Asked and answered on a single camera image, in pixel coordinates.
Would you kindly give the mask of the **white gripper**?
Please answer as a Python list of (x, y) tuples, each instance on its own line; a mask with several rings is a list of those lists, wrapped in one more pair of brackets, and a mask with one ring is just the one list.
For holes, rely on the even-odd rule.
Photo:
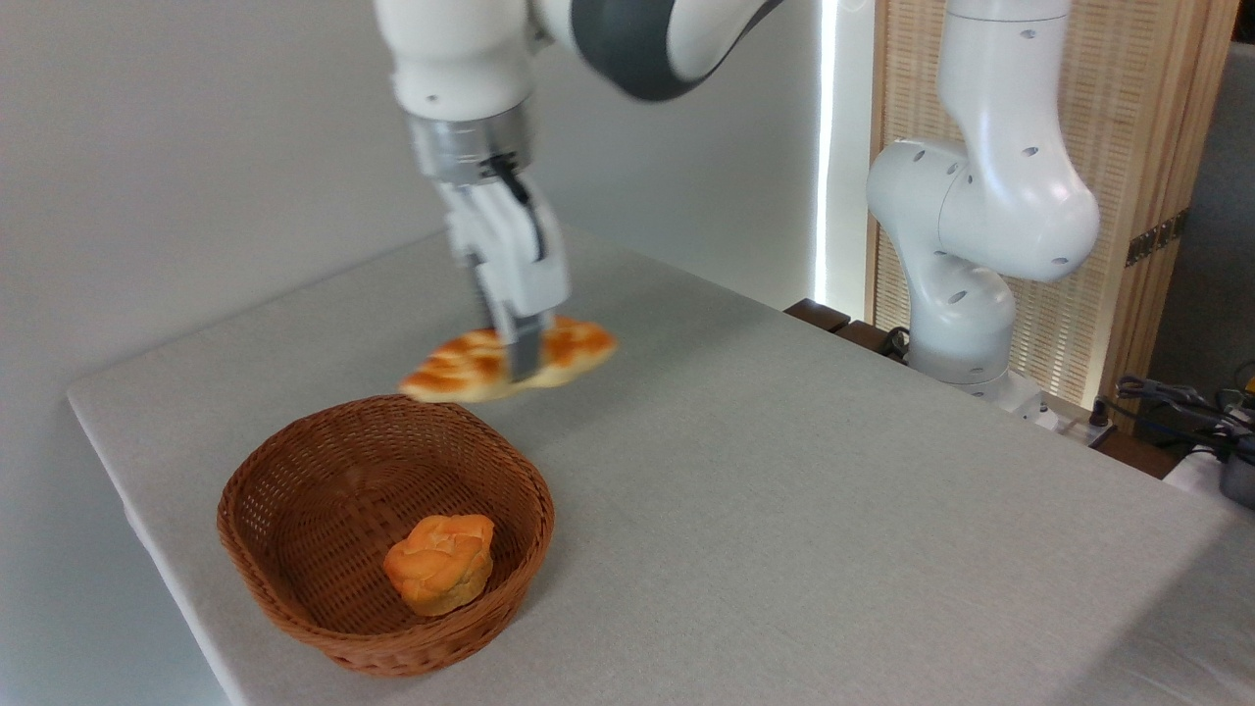
[(517, 179), (528, 204), (502, 181), (435, 186), (448, 207), (451, 250), (471, 273), (482, 326), (494, 330), (505, 349), (510, 381), (538, 372), (547, 310), (571, 295), (569, 258), (550, 202), (532, 177)]

